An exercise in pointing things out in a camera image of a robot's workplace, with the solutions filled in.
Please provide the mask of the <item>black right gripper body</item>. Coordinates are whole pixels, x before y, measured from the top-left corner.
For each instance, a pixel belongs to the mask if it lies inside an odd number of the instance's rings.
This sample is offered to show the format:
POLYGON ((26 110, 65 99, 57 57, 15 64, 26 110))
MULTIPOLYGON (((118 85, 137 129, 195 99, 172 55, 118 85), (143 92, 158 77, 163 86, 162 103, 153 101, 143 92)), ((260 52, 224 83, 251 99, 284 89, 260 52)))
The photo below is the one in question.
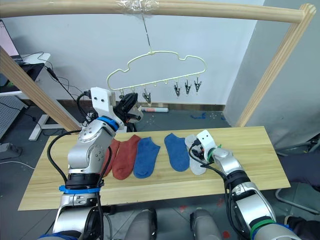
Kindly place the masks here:
POLYGON ((204 149, 201 145, 201 142, 196 139, 189 148, 189 156, 193 160, 204 160, 204 149))

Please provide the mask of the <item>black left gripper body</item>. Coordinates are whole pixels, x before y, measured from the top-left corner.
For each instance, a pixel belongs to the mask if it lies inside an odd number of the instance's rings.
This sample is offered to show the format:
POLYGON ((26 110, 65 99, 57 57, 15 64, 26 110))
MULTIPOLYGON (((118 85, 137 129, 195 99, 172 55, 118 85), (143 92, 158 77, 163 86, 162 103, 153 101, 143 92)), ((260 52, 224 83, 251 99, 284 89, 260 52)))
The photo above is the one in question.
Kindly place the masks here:
POLYGON ((124 123, 124 124, 135 124, 141 121, 144 117, 141 106, 136 103, 134 107, 130 110, 123 110, 123 101, 120 101, 116 107, 113 108, 115 115, 124 123))

